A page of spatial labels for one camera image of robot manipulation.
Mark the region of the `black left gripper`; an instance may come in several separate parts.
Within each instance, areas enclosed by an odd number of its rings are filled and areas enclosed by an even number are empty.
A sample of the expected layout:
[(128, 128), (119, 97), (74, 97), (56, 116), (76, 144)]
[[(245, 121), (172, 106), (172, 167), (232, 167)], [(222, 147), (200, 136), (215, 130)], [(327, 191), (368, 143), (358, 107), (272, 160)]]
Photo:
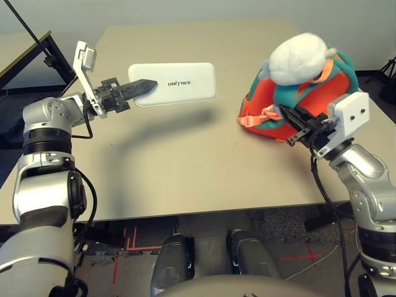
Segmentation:
[(120, 113), (130, 108), (126, 100), (149, 94), (158, 85), (156, 80), (140, 79), (120, 85), (117, 78), (103, 80), (101, 86), (94, 89), (99, 104), (106, 112)]

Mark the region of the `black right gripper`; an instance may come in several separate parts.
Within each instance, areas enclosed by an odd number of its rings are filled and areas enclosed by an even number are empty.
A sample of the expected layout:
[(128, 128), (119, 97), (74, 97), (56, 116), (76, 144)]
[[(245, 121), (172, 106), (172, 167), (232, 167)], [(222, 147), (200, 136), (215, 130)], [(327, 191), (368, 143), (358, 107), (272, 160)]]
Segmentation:
[(295, 129), (294, 134), (287, 139), (290, 147), (300, 142), (307, 149), (319, 150), (329, 142), (329, 135), (335, 131), (335, 122), (330, 121), (324, 113), (314, 116), (301, 106), (291, 109), (280, 105), (279, 109), (287, 123)]

